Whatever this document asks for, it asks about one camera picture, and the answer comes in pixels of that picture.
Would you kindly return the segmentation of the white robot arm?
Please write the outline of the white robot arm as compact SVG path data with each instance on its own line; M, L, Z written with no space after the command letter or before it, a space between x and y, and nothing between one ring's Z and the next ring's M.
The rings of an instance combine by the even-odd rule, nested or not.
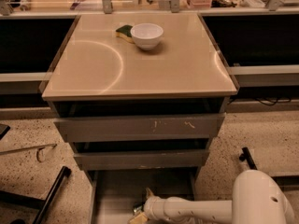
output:
M237 176L230 200L188 201L179 197L160 198L147 191L143 209L128 224L294 224L290 202L275 180L259 171Z

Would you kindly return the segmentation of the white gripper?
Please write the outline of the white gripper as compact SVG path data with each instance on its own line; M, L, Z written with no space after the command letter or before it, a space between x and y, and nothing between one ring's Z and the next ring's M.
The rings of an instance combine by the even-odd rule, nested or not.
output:
M144 204L144 212L134 215L129 224L145 224L149 219L168 221L169 216L165 213L165 205L167 199L154 196L150 188L146 188L146 202Z

